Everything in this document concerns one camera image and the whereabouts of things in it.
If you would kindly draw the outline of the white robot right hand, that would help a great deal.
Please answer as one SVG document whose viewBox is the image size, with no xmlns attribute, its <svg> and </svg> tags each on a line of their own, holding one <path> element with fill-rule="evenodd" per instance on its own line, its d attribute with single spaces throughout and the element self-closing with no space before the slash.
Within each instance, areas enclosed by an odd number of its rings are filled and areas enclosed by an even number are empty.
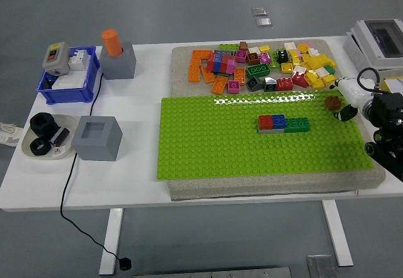
<svg viewBox="0 0 403 278">
<path fill-rule="evenodd" d="M 335 81 L 334 85 L 345 98 L 347 105 L 334 116 L 339 121 L 349 121 L 358 113 L 364 118 L 369 118 L 370 108 L 372 106 L 373 94 L 359 86 L 356 79 L 343 78 Z"/>
</svg>

